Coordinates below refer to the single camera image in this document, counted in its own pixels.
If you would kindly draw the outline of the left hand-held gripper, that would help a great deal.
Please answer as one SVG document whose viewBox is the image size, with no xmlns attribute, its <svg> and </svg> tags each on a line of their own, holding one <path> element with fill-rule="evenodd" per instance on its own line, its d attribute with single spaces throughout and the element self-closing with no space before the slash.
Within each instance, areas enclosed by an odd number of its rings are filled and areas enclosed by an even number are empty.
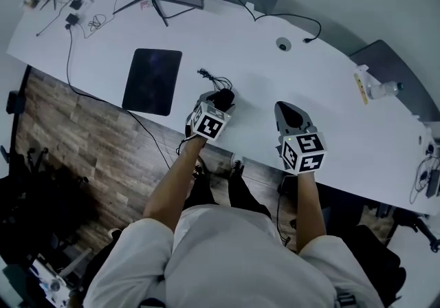
<svg viewBox="0 0 440 308">
<path fill-rule="evenodd" d="M 185 140 L 196 135 L 216 141 L 235 109 L 233 93 L 208 91 L 200 95 L 186 118 Z"/>
</svg>

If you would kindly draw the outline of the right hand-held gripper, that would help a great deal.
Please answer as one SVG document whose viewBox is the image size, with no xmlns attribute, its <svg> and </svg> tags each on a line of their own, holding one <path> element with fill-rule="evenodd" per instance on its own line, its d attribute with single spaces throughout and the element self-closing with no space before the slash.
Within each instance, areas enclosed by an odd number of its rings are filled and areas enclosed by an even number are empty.
<svg viewBox="0 0 440 308">
<path fill-rule="evenodd" d="M 309 115 L 283 101 L 276 102 L 274 115 L 279 132 L 276 149 L 284 170 L 292 175 L 318 170 L 326 155 L 326 144 Z"/>
</svg>

